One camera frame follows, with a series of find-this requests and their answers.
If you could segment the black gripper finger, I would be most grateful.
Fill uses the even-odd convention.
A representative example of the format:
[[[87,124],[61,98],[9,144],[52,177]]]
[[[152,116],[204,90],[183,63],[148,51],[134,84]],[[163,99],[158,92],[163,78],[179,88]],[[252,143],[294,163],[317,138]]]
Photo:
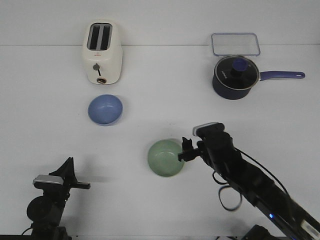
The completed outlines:
[[[187,139],[186,137],[182,137],[182,152],[190,152],[193,150],[193,141],[192,139]]]
[[[50,172],[49,176],[61,177],[64,183],[76,184],[74,158],[69,157],[57,170]]]

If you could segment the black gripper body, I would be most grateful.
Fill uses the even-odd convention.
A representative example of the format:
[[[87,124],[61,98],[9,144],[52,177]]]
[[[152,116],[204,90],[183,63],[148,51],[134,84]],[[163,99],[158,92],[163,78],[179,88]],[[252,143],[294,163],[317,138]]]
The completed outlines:
[[[228,164],[235,157],[235,149],[232,146],[231,138],[227,137],[209,138],[207,140],[200,140],[196,143],[197,148],[189,152],[182,152],[178,154],[180,162],[189,162],[196,157],[201,157],[203,161],[218,174],[227,175],[230,171]]]
[[[41,210],[48,213],[54,208],[63,211],[66,202],[70,197],[70,190],[74,189],[90,189],[91,184],[87,182],[67,183],[62,184],[58,182],[43,182],[41,189],[43,189],[43,196],[41,197]]]

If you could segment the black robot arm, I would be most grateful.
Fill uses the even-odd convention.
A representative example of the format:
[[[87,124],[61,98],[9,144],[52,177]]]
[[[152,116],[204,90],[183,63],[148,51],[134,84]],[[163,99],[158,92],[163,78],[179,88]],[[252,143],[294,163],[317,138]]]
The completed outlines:
[[[184,137],[178,159],[187,162],[201,157],[227,182],[229,188],[258,208],[288,238],[318,240],[319,222],[260,168],[246,161],[243,155],[244,152],[234,147],[232,137],[221,132],[198,141],[197,148],[193,147],[192,140]]]
[[[34,198],[27,207],[27,216],[32,221],[31,237],[34,240],[71,240],[66,227],[60,226],[70,190],[88,190],[91,185],[86,182],[58,183],[39,180],[35,180],[33,185],[43,190],[43,195]]]

